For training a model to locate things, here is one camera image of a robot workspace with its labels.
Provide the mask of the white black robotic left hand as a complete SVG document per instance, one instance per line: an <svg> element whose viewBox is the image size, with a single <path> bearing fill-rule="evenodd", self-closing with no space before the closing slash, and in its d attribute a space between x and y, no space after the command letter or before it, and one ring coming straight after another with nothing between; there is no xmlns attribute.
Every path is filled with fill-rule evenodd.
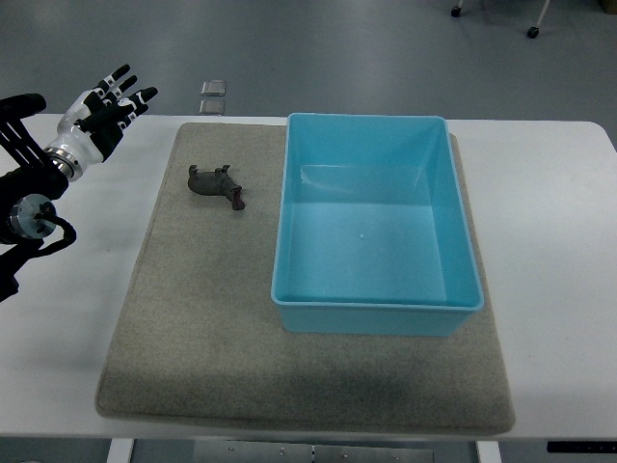
<svg viewBox="0 0 617 463"><path fill-rule="evenodd" d="M57 137L44 149L54 165L73 182L95 164L105 162L123 132L148 110L158 94L154 87L133 92L138 78L123 65L82 93L57 126Z"/></svg>

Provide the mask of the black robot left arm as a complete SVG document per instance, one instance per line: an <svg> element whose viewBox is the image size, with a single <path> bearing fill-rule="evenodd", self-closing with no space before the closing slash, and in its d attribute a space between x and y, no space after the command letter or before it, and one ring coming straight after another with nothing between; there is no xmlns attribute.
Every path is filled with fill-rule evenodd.
<svg viewBox="0 0 617 463"><path fill-rule="evenodd" d="M39 94L1 100L1 147L18 167L1 176L1 299L18 293L15 274L30 259L50 256L76 241L77 233L52 203L67 191L68 179L32 138L22 121L46 108Z"/></svg>

